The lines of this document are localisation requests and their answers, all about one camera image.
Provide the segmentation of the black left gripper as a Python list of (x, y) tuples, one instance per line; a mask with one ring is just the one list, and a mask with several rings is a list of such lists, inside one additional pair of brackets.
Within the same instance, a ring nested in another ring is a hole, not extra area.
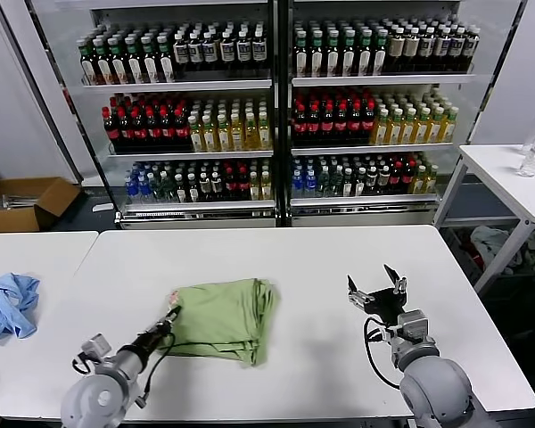
[(173, 322), (178, 318), (182, 310), (181, 306), (171, 309), (166, 318), (158, 321), (136, 338), (136, 346), (146, 352), (154, 352), (165, 337), (172, 334)]

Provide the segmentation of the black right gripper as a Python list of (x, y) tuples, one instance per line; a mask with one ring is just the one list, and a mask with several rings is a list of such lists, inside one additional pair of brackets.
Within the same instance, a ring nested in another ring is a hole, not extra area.
[(386, 264), (383, 267), (394, 288), (382, 289), (368, 295), (361, 292), (351, 276), (347, 275), (348, 296), (353, 304), (364, 305), (364, 311), (368, 315), (377, 315), (382, 322), (397, 322), (398, 316), (405, 312), (404, 306), (407, 303), (406, 278)]

